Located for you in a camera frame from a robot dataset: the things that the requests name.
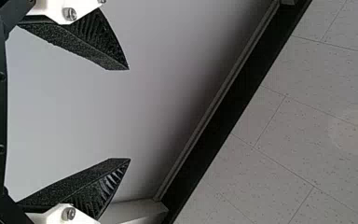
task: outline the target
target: white wall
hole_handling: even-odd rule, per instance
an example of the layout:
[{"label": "white wall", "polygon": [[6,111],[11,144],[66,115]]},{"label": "white wall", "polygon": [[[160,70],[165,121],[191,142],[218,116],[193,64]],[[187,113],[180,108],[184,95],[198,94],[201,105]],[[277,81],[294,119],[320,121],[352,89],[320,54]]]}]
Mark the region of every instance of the white wall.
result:
[{"label": "white wall", "polygon": [[153,196],[269,3],[110,0],[103,11],[126,72],[16,29],[7,42],[11,195],[128,157],[116,201]]}]

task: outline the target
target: screw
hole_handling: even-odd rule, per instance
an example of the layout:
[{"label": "screw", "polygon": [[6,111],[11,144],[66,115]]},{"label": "screw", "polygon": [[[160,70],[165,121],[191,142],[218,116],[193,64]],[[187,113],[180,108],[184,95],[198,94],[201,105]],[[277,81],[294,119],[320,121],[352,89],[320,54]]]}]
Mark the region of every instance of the screw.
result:
[{"label": "screw", "polygon": [[67,208],[63,209],[61,218],[64,221],[72,221],[75,219],[75,216],[76,216],[75,208],[67,207]]},{"label": "screw", "polygon": [[62,9],[62,14],[68,21],[75,21],[77,19],[77,14],[74,8],[65,7]]},{"label": "screw", "polygon": [[0,81],[1,82],[4,82],[4,81],[6,81],[6,74],[4,73],[4,72],[0,72]]}]

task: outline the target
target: wall trim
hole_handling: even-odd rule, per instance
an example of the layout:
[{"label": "wall trim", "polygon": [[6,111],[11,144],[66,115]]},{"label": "wall trim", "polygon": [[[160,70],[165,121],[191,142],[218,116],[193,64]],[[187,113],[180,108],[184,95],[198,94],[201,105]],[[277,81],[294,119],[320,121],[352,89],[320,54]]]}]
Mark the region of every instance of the wall trim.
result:
[{"label": "wall trim", "polygon": [[229,72],[228,76],[226,77],[225,81],[223,82],[222,86],[220,87],[219,91],[213,98],[210,106],[206,110],[204,116],[202,117],[201,121],[197,125],[195,131],[187,141],[185,148],[182,150],[181,154],[179,155],[178,159],[176,160],[175,164],[173,165],[170,172],[165,177],[163,183],[161,184],[158,192],[154,196],[155,201],[160,201],[164,196],[165,192],[167,191],[170,184],[173,182],[174,178],[176,177],[179,170],[182,168],[183,164],[185,163],[188,155],[190,154],[191,150],[197,144],[200,136],[202,135],[203,131],[207,127],[209,121],[212,119],[214,112],[217,110],[218,106],[222,103],[224,97],[228,93],[229,88],[231,87],[232,83],[234,82],[235,78],[240,73],[241,69],[243,68],[246,60],[249,58],[252,50],[255,48],[258,40],[260,39],[261,35],[267,29],[269,22],[272,20],[273,16],[277,12],[280,5],[280,0],[273,0],[271,2],[271,6],[268,8],[266,14],[262,18],[260,24],[256,27],[254,34],[249,39],[248,43],[246,44],[244,50],[242,51],[241,55],[239,56],[238,60],[235,62],[233,68]]},{"label": "wall trim", "polygon": [[162,202],[170,210],[163,224],[172,224],[231,133],[246,106],[275,62],[312,0],[280,6],[246,63],[229,86],[223,101],[203,128],[194,147],[184,155],[179,172],[165,190]]}]

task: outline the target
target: white baseboard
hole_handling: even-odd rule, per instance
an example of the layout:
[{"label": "white baseboard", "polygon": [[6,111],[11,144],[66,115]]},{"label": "white baseboard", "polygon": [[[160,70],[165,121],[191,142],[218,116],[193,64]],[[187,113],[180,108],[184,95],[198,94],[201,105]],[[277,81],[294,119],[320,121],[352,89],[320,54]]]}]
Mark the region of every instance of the white baseboard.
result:
[{"label": "white baseboard", "polygon": [[281,0],[274,0],[271,3],[268,11],[264,15],[262,21],[257,26],[254,34],[250,38],[248,44],[242,51],[237,62],[234,64],[233,68],[231,69],[229,75],[227,76],[225,82],[223,83],[222,87],[220,88],[219,92],[215,95],[211,105],[209,106],[208,110],[206,111],[205,115],[201,119],[199,125],[197,126],[196,130],[193,132],[192,136],[188,140],[184,150],[179,155],[178,159],[176,160],[173,168],[170,170],[164,182],[158,189],[157,194],[153,198],[156,202],[161,201],[162,197],[164,196],[165,192],[167,191],[170,184],[173,182],[174,178],[176,177],[177,173],[179,172],[180,168],[183,166],[183,163],[186,161],[188,155],[190,154],[193,147],[196,145],[197,141],[199,140],[202,132],[206,128],[207,124],[211,120],[214,112],[216,111],[217,107],[220,106],[221,102],[223,101],[224,97],[226,96],[229,88],[231,87],[232,83],[234,82],[235,78],[238,76],[238,73],[243,68],[246,60],[248,59],[249,55],[251,54],[252,50],[255,48],[258,40],[260,39],[261,35],[266,30],[269,22],[272,20],[273,16],[277,12]]},{"label": "white baseboard", "polygon": [[160,224],[167,207],[151,199],[112,203],[100,218],[101,224]]}]

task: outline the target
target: hole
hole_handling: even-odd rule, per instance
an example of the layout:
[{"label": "hole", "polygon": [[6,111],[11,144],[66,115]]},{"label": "hole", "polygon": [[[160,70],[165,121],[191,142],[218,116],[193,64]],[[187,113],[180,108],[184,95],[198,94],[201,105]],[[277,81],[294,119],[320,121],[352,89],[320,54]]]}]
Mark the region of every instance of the hole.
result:
[{"label": "hole", "polygon": [[6,81],[6,74],[3,73],[3,72],[0,72],[0,81],[1,81],[1,82]]},{"label": "hole", "polygon": [[0,155],[5,154],[6,148],[4,145],[0,145]]}]

